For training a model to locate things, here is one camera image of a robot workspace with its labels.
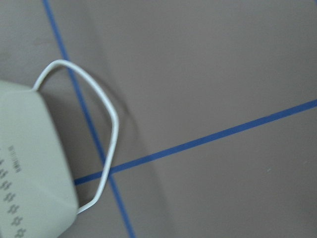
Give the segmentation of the beige appliance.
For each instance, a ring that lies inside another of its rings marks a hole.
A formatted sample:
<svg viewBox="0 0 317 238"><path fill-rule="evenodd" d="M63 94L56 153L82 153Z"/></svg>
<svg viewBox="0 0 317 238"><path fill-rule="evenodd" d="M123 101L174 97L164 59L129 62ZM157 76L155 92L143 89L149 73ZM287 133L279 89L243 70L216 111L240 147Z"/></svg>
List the beige appliance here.
<svg viewBox="0 0 317 238"><path fill-rule="evenodd" d="M47 105L29 87L0 83L0 235L56 238L75 221L73 178Z"/></svg>

